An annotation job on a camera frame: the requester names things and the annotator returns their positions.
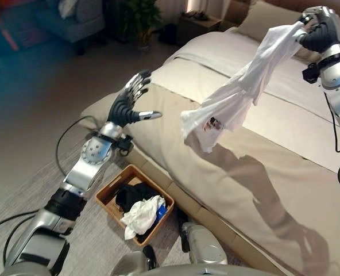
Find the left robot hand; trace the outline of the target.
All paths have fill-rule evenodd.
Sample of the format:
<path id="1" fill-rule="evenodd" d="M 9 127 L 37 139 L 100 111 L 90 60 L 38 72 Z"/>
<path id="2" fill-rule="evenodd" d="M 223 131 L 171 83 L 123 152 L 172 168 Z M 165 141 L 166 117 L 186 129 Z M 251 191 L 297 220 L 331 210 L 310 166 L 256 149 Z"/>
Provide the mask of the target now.
<path id="1" fill-rule="evenodd" d="M 143 70 L 126 83 L 110 108 L 108 121 L 125 127 L 127 124 L 157 119 L 162 116 L 161 112 L 154 110 L 141 112 L 133 110 L 136 101 L 148 91 L 145 86 L 150 84 L 150 77 L 151 72 Z"/>

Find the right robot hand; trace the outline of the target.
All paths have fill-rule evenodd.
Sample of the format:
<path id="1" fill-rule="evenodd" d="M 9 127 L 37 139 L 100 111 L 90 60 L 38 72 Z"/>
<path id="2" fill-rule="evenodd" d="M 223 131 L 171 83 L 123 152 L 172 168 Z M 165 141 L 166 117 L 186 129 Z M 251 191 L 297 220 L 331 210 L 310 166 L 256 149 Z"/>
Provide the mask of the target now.
<path id="1" fill-rule="evenodd" d="M 311 21 L 309 31 L 298 38 L 298 42 L 306 49 L 324 54 L 335 45 L 340 47 L 340 17 L 327 6 L 309 7 L 302 12 L 300 22 L 305 26 Z"/>

